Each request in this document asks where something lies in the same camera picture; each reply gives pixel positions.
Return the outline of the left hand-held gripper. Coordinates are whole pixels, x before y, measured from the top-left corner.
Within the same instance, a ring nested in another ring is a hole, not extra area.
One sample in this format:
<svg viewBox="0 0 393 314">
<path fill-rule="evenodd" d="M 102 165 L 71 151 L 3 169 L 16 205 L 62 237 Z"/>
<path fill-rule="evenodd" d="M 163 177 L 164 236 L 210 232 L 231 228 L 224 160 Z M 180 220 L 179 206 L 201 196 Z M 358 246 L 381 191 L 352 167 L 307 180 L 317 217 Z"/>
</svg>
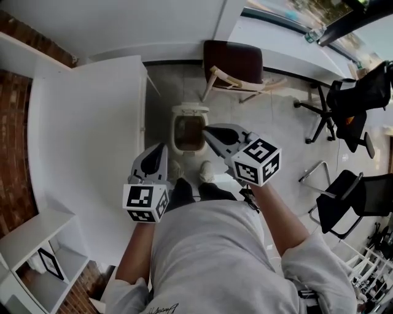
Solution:
<svg viewBox="0 0 393 314">
<path fill-rule="evenodd" d="M 138 223 L 159 223 L 169 204 L 168 147 L 164 143 L 143 151 L 133 162 L 123 186 L 122 207 Z"/>
</svg>

